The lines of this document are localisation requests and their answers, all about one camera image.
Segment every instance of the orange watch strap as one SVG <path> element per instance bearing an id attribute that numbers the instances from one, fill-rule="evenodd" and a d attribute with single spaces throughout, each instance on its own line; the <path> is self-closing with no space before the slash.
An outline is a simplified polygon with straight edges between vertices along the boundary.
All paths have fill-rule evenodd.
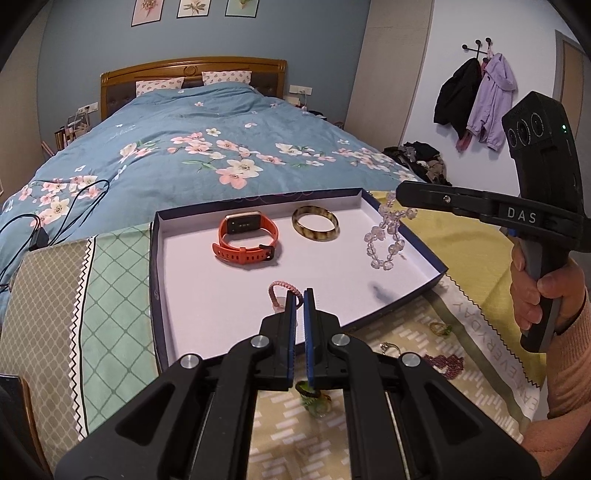
<path id="1" fill-rule="evenodd" d="M 275 246 L 279 240 L 279 230 L 277 225 L 263 214 L 261 214 L 261 229 L 271 234 L 273 241 L 269 245 L 259 245 L 255 248 L 232 247 L 224 241 L 224 236 L 228 231 L 228 223 L 224 219 L 218 229 L 219 244 L 212 244 L 213 253 L 221 260 L 240 265 L 271 260 L 275 255 Z"/>

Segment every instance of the blue duvet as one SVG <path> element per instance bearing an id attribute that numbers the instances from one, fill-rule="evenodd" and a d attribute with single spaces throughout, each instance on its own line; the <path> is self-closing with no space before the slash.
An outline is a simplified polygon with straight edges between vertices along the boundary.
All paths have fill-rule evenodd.
<path id="1" fill-rule="evenodd" d="M 81 223 L 93 203 L 100 203 Z M 85 238 L 152 221 L 157 210 L 264 194 L 363 187 L 415 177 L 388 157 L 282 100 L 241 83 L 157 90 L 133 100 L 46 162 L 2 207 L 0 228 L 35 213 L 53 239 Z M 19 219 L 0 237 L 0 272 L 31 232 Z M 6 271 L 7 283 L 20 256 Z M 8 292 L 0 294 L 0 322 Z"/>

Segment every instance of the pile of clothes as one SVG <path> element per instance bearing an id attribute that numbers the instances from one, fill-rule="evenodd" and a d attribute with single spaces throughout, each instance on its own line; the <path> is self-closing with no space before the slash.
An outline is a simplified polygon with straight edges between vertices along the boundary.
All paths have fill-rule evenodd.
<path id="1" fill-rule="evenodd" d="M 445 163 L 439 151 L 428 143 L 413 142 L 405 143 L 399 147 L 388 147 L 384 149 L 384 155 L 412 170 L 415 175 L 427 183 L 452 186 L 447 181 Z"/>

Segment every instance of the hand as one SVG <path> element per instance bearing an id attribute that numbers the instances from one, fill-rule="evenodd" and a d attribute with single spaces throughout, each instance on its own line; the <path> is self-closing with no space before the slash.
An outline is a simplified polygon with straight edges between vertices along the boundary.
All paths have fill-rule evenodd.
<path id="1" fill-rule="evenodd" d="M 540 295 L 547 299 L 563 298 L 556 320 L 556 330 L 561 330 L 569 320 L 579 314 L 585 301 L 585 276 L 583 270 L 571 258 L 565 266 L 536 282 L 525 271 L 525 257 L 518 242 L 513 246 L 511 257 L 513 282 L 510 292 L 515 322 L 519 328 L 529 330 L 533 323 L 539 323 L 542 319 Z"/>

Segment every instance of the camera lens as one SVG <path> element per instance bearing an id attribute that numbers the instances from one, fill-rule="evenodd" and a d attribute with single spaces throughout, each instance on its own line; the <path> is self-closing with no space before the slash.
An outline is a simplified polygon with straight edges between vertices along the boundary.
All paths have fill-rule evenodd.
<path id="1" fill-rule="evenodd" d="M 538 137 L 544 135 L 544 122 L 537 113 L 531 115 L 531 129 Z"/>
<path id="2" fill-rule="evenodd" d="M 524 120 L 517 122 L 517 135 L 524 145 L 529 145 L 531 141 L 530 128 L 527 126 Z"/>
<path id="3" fill-rule="evenodd" d="M 515 130 L 512 128 L 507 132 L 507 140 L 509 140 L 509 145 L 513 148 L 517 146 L 517 135 L 515 135 Z"/>

